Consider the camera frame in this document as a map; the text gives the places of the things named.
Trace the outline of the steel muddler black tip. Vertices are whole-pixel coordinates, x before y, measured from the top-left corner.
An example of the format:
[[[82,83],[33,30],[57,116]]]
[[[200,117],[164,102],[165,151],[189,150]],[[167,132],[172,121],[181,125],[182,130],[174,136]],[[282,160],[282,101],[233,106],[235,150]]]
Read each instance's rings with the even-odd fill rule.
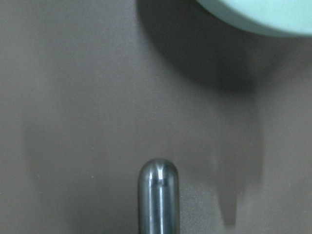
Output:
[[[140,234],[178,234],[179,178],[176,166],[164,158],[146,162],[138,175]]]

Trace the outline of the mint green bowl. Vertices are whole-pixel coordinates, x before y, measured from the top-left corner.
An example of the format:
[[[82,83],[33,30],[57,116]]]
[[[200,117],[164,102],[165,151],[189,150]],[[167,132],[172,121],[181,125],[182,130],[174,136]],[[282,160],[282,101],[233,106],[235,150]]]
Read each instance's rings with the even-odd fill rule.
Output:
[[[238,29],[275,37],[311,37],[310,0],[199,0],[212,15]]]

